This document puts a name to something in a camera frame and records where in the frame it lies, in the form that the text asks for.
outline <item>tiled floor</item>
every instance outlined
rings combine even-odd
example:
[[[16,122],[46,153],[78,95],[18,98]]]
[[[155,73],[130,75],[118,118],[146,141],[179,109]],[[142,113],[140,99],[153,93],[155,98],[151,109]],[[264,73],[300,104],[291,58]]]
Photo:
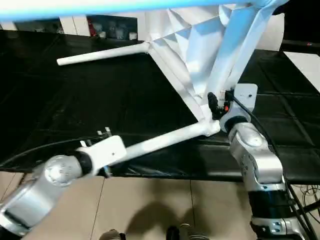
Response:
[[[0,172],[0,197],[13,191],[21,176]],[[74,183],[24,239],[99,240],[116,229],[128,240],[165,240],[169,226],[189,223],[211,239],[255,240],[250,217],[241,183],[93,177]]]

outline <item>white chair leg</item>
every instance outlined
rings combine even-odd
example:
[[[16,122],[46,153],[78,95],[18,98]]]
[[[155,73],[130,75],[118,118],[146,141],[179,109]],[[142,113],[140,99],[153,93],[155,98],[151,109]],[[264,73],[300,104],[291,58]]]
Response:
[[[68,65],[68,64],[77,64],[77,63],[83,63],[83,62],[89,62],[94,60],[100,60],[100,59],[109,59],[119,56],[125,56],[125,55],[131,55],[131,54],[138,54],[138,53],[147,53],[149,49],[149,43],[143,42],[136,45],[131,46],[123,46],[103,51],[96,51],[81,55],[75,55],[75,56],[68,56],[59,58],[56,60],[59,66],[62,65]]]

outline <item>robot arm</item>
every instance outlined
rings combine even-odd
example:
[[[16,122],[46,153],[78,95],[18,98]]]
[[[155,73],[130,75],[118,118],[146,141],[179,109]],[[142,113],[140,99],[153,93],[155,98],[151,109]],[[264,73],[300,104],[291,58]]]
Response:
[[[307,240],[288,203],[283,167],[252,123],[229,132],[230,153],[238,162],[252,210],[251,227],[259,239]]]
[[[57,155],[35,169],[31,180],[22,184],[0,204],[0,225],[23,237],[55,206],[70,184],[90,177],[99,169],[126,155],[119,136],[90,147],[80,147],[73,155]]]

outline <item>black tabletop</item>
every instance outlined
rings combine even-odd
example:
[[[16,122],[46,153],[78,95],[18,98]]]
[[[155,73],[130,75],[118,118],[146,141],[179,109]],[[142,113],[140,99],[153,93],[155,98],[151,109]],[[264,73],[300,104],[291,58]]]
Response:
[[[196,123],[147,54],[66,66],[57,58],[136,44],[42,32],[0,31],[0,170],[30,172],[72,142],[13,161],[23,150],[95,136],[110,127],[126,146]],[[320,94],[282,53],[256,50],[240,79],[258,85],[254,113],[280,152],[288,179],[320,183]],[[116,177],[241,181],[220,132],[118,164]]]

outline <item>black cable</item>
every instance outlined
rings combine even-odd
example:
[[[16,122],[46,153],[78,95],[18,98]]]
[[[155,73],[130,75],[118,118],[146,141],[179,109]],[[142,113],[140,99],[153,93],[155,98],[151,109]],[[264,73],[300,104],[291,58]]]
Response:
[[[78,138],[73,138],[73,139],[67,139],[67,140],[62,140],[62,141],[55,141],[55,142],[51,142],[51,143],[47,143],[44,145],[40,145],[28,150],[25,150],[23,152],[20,152],[10,158],[8,158],[7,160],[5,160],[4,162],[2,162],[2,165],[5,165],[6,163],[9,163],[11,161],[16,160],[17,158],[21,158],[27,154],[30,154],[32,152],[38,151],[40,149],[44,149],[44,148],[48,148],[48,147],[52,147],[52,146],[56,146],[56,145],[61,145],[61,144],[67,144],[67,143],[72,143],[72,142],[78,142],[78,141],[84,141],[84,140],[94,140],[94,139],[103,139],[104,138],[104,134],[103,135],[99,135],[99,136],[90,136],[90,137],[78,137]]]
[[[271,144],[273,151],[275,153],[275,155],[279,158],[280,154],[279,151],[277,149],[277,146],[275,144],[275,142],[272,140],[272,138],[269,136],[269,134],[267,133],[267,131],[265,130],[265,128],[262,126],[262,124],[260,123],[260,121],[258,120],[258,118],[245,106],[243,105],[234,95],[233,93],[226,91],[225,92],[226,96],[229,99],[232,99],[233,101],[235,101],[247,114],[250,115],[250,117],[254,120],[254,122],[258,125],[259,130],[262,132],[262,134],[264,135],[265,139],[267,140],[268,143]],[[296,216],[296,218],[298,219],[299,223],[301,224],[302,228],[304,229],[304,231],[310,235],[310,239],[315,239],[317,240],[317,235],[315,233],[315,230],[313,228],[313,226],[311,225],[311,222],[306,214],[306,212],[304,211],[303,206],[301,205],[295,191],[293,190],[292,186],[290,184],[288,184],[288,179],[287,176],[285,174],[285,172],[283,171],[283,178],[284,178],[284,184],[286,187],[286,191],[288,194],[288,197],[290,197],[290,193],[293,197],[294,202],[297,204],[298,208],[300,209],[300,212],[303,215],[303,218],[305,220],[305,222],[302,220],[302,218],[300,217],[300,214],[298,213],[296,207],[294,206],[294,204],[291,206],[292,210],[294,211],[294,214]]]
[[[303,202],[303,205],[306,206],[306,195],[307,195],[307,191],[303,193],[302,195],[302,202]],[[308,214],[310,214],[310,216],[318,223],[320,224],[320,221],[311,213],[311,212],[308,212]]]

